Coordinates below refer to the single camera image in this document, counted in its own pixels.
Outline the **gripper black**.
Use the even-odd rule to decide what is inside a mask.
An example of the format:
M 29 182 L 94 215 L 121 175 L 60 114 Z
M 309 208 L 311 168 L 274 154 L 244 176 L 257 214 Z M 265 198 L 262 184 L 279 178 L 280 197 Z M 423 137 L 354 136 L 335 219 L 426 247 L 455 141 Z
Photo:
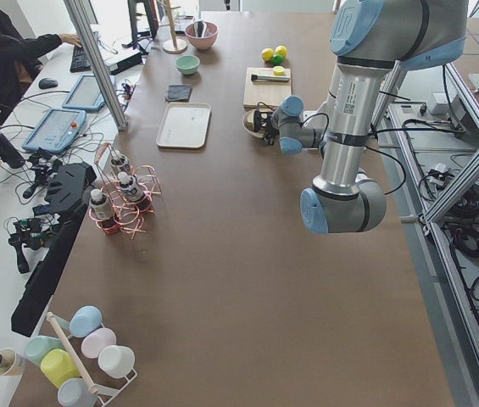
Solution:
M 268 146 L 273 146 L 276 139 L 276 128 L 272 124 L 272 111 L 255 109 L 253 113 L 253 123 L 253 131 L 261 135 L 262 140 Z

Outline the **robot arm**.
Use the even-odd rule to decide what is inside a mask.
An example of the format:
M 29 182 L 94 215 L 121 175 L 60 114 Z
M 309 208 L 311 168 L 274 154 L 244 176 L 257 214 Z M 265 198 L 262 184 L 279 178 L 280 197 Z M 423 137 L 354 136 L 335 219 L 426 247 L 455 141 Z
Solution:
M 282 153 L 317 148 L 320 174 L 300 195 L 313 233 L 369 231 L 386 214 L 378 183 L 360 169 L 382 80 L 395 64 L 422 70 L 456 60 L 465 44 L 466 1 L 347 1 L 337 12 L 331 50 L 333 97 L 320 107 L 329 126 L 302 126 L 303 100 L 285 98 L 272 114 Z

